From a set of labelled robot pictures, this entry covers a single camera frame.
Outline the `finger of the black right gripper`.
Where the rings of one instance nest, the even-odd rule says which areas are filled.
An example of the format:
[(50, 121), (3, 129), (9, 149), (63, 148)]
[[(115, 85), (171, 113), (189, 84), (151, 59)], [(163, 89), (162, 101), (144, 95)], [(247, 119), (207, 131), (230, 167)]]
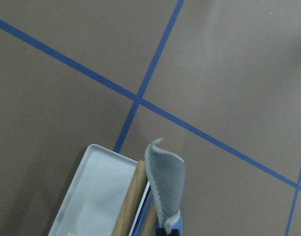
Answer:
[(169, 236), (179, 236), (179, 230), (178, 229), (172, 229)]
[(167, 233), (164, 228), (157, 228), (155, 230), (156, 236), (167, 236)]

